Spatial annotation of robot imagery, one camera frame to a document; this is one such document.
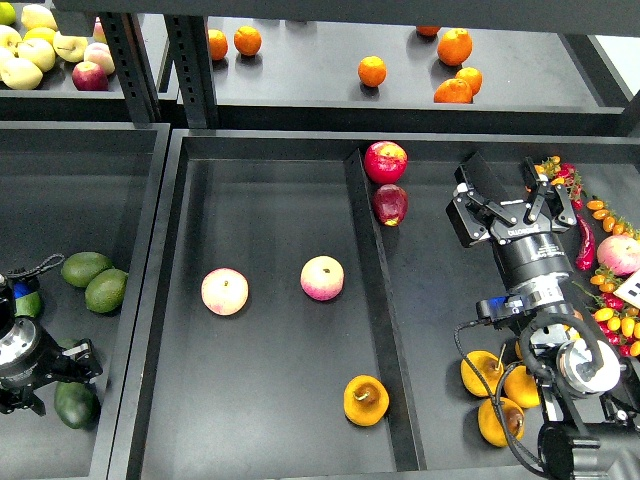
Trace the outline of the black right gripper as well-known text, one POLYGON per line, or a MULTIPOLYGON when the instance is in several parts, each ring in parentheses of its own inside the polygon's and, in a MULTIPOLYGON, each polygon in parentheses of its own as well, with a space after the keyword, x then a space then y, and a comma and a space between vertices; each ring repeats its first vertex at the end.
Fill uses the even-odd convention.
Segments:
POLYGON ((475 152, 454 173, 466 192, 456 194, 446 207, 463 247, 491 244, 508 292, 531 286, 539 277, 547 284, 560 282, 574 271, 559 239, 577 225, 567 189, 539 173, 530 157, 524 160, 523 175, 527 200, 508 201, 500 179, 475 152))

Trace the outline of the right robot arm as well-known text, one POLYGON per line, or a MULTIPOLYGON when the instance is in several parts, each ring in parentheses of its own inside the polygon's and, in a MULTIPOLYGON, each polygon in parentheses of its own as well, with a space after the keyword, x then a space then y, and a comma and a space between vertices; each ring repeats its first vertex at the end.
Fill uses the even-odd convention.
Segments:
POLYGON ((523 163, 527 190, 507 193, 480 154, 458 166, 446 212, 462 245, 489 242, 505 287, 479 301, 476 321, 511 330, 533 376, 543 424, 536 454, 508 432, 501 390, 489 409, 516 459, 545 479, 639 475, 639 380, 591 322, 575 315, 563 283, 573 266, 560 235, 577 223, 565 187, 523 163))

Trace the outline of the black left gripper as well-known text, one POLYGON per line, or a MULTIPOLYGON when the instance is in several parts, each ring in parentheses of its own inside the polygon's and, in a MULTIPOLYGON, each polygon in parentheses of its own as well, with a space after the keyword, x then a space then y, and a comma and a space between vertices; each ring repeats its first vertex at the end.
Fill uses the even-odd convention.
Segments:
POLYGON ((66 356, 60 346, 42 342, 22 358, 1 367, 1 413, 31 410, 38 416, 46 415, 44 402, 36 391, 53 382, 90 383, 103 373, 93 342, 82 341, 83 351, 66 356))

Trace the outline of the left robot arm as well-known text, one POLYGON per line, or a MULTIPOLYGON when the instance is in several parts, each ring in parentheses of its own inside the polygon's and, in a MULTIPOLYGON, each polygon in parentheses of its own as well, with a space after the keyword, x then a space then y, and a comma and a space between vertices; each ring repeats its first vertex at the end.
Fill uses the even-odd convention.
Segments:
POLYGON ((1 277, 1 412, 43 416, 36 391, 53 382, 87 384, 103 373, 89 339, 64 348, 37 322, 16 313, 13 280, 1 277))

